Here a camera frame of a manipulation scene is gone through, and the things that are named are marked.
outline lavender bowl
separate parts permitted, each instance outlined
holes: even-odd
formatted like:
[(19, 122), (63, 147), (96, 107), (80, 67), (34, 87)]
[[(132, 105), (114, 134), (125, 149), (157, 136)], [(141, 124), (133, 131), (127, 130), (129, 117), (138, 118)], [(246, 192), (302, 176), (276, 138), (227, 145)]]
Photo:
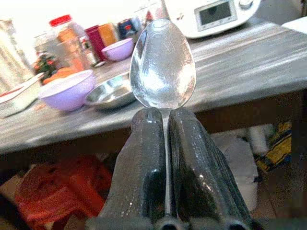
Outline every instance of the lavender bowl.
[(103, 48), (101, 52), (111, 61), (122, 61), (132, 54), (133, 48), (133, 39), (127, 38)]
[(73, 111), (84, 104), (87, 94), (95, 86), (92, 70), (85, 70), (42, 87), (38, 97), (51, 108)]

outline stainless steel bowl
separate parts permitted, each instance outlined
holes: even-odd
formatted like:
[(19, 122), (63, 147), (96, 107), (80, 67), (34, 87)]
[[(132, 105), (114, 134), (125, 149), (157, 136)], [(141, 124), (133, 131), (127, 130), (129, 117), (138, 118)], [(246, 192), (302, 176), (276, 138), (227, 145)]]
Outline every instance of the stainless steel bowl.
[(129, 72), (117, 75), (96, 86), (85, 98), (85, 104), (97, 109), (114, 109), (135, 101)]

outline red container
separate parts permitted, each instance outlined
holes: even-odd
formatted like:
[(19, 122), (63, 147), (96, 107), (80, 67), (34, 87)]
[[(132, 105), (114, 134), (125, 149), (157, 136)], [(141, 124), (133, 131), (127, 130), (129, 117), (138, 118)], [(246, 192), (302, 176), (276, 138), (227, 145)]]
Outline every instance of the red container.
[(106, 60), (105, 56), (101, 52), (103, 48), (105, 48), (105, 45), (100, 37), (100, 33), (98, 31), (98, 25), (95, 25), (91, 28), (88, 28), (85, 30), (91, 43), (94, 48), (94, 51), (96, 55), (99, 57), (100, 61)]

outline wooden table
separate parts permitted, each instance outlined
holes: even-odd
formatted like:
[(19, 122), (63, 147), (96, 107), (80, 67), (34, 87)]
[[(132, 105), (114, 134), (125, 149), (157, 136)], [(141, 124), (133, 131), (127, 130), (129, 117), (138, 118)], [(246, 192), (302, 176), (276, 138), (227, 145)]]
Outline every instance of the wooden table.
[[(292, 120), (292, 206), (302, 214), (306, 190), (307, 36), (273, 23), (249, 23), (190, 41), (197, 84), (185, 105), (209, 132)], [(98, 82), (129, 70), (130, 60), (95, 70)], [(85, 153), (118, 152), (130, 133), (134, 102), (118, 110), (71, 113), (34, 103), (0, 120), (2, 169)]]

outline spoon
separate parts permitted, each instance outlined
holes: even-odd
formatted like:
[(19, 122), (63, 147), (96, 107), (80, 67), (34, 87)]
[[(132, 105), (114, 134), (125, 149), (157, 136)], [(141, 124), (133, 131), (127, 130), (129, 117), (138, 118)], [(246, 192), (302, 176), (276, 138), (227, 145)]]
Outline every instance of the spoon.
[(145, 107), (160, 109), (165, 138), (165, 215), (176, 216), (172, 182), (168, 120), (170, 111), (183, 106), (196, 83), (193, 56), (181, 31), (169, 20), (149, 24), (140, 35), (130, 65), (130, 84)]

